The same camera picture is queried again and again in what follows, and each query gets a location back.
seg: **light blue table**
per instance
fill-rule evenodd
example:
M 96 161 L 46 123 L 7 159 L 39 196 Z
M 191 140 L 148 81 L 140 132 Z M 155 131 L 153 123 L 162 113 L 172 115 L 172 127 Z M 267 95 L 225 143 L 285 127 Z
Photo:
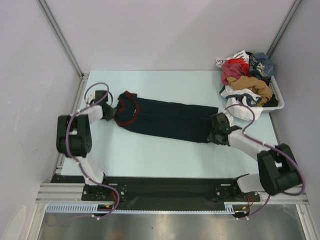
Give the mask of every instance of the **light blue table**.
M 219 95 L 221 74 L 220 71 L 92 71 L 86 89 L 97 82 L 107 83 L 115 98 L 113 106 L 117 105 L 118 96 L 128 90 L 141 98 L 214 106 L 221 112 L 226 104 Z M 97 86 L 92 92 L 102 88 Z M 233 124 L 244 127 L 248 122 L 237 120 Z M 268 113 L 262 113 L 248 133 L 267 143 L 277 143 Z M 107 176 L 233 178 L 258 172 L 255 160 L 232 147 L 137 134 L 119 127 L 114 120 L 92 124 L 91 134 L 90 154 Z M 68 158 L 61 174 L 81 175 Z

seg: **red clothing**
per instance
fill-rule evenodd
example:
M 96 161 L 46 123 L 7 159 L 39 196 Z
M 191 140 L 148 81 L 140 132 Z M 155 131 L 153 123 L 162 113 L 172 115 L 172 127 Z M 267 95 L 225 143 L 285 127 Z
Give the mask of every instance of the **red clothing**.
M 250 77 L 250 65 L 246 63 L 242 58 L 234 58 L 227 61 L 228 64 L 240 64 L 247 77 Z
M 238 80 L 241 76 L 246 75 L 240 63 L 229 64 L 228 62 L 225 62 L 222 66 L 222 71 L 223 71 L 222 72 L 223 85 L 229 85 L 229 82 L 227 80 L 228 77 L 234 77 L 235 79 Z

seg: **white basket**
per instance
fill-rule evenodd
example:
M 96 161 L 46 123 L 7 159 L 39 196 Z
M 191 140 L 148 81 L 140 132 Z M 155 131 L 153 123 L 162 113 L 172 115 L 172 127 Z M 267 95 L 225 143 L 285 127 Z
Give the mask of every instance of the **white basket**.
M 275 98 L 279 101 L 278 106 L 273 106 L 273 107 L 264 107 L 262 111 L 264 112 L 271 112 L 273 110 L 277 109 L 283 109 L 285 106 L 285 101 L 281 95 L 280 89 L 278 87 L 278 84 L 276 82 L 276 79 L 274 76 L 271 77 L 271 82 L 269 84 L 269 87 L 271 88 L 273 94 L 275 95 Z

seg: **white wall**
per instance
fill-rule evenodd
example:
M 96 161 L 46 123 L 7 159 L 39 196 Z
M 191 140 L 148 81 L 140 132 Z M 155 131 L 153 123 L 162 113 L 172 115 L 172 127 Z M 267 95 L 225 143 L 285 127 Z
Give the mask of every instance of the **white wall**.
M 1 236 L 19 206 L 30 217 L 51 177 L 57 116 L 70 110 L 79 78 L 35 0 L 1 1 L 0 33 Z
M 306 193 L 320 223 L 320 1 L 306 0 L 276 49 L 275 77 L 285 101 L 272 114 L 306 176 Z
M 47 0 L 84 72 L 212 70 L 266 52 L 293 0 Z

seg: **pile of clothes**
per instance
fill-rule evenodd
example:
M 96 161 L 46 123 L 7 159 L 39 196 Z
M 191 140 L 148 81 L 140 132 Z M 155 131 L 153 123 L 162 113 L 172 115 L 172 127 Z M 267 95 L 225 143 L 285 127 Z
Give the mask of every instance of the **pile of clothes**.
M 263 108 L 277 107 L 279 101 L 269 84 L 275 63 L 263 52 L 252 54 L 244 50 L 228 58 L 217 58 L 216 66 L 222 68 L 223 88 L 220 95 L 227 99 L 225 108 L 234 104 L 250 107 L 257 120 Z M 252 113 L 245 107 L 233 106 L 226 110 L 230 122 L 233 116 L 252 120 Z

